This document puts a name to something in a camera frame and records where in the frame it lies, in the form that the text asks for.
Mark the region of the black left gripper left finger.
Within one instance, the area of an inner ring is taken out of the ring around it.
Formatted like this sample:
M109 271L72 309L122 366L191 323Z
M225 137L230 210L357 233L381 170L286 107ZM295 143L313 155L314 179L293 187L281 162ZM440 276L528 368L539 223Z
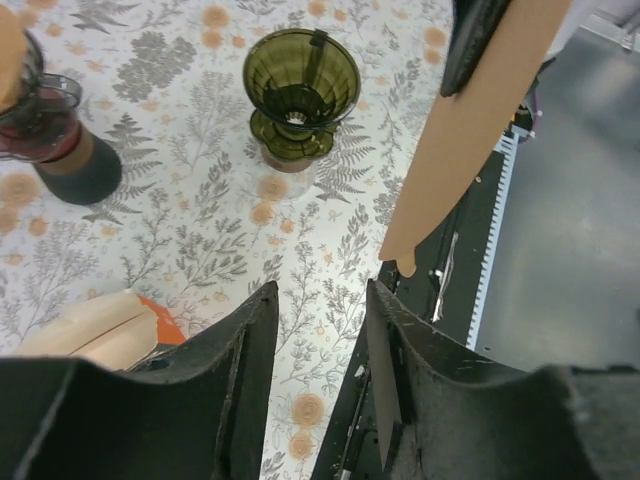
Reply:
M278 330L268 282L134 370L64 357L1 361L5 479L255 479Z

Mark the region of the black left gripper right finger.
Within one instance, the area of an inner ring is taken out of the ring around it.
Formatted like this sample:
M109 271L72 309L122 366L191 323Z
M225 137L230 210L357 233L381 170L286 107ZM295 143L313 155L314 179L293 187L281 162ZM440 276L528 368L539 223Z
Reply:
M420 364L420 479L638 477L636 369L433 358Z

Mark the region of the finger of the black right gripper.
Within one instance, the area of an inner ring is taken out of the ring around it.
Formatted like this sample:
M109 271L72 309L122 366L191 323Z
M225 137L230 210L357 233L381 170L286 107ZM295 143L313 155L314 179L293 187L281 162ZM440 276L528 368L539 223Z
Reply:
M456 0L440 95L460 93L471 79L510 0Z

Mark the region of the orange coffee filter box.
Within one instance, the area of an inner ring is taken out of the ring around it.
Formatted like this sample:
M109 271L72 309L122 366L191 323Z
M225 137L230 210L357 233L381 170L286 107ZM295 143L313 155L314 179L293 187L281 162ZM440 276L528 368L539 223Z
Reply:
M123 290L63 308L13 354L78 357L108 370L129 370L185 341L167 308Z

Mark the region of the green glass dripper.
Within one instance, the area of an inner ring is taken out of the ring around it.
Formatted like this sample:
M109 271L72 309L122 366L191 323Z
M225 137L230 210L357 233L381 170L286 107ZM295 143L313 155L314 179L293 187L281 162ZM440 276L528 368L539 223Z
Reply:
M254 106L251 133L283 168L327 156L361 91L354 58L322 30L266 35L249 50L242 79Z

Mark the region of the brown paper coffee filter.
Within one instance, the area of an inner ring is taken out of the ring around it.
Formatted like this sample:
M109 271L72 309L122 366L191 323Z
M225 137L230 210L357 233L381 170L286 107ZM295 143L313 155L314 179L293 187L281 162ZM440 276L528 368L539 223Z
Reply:
M18 17L5 6L1 6L0 27L0 102L4 112L18 101L27 43Z

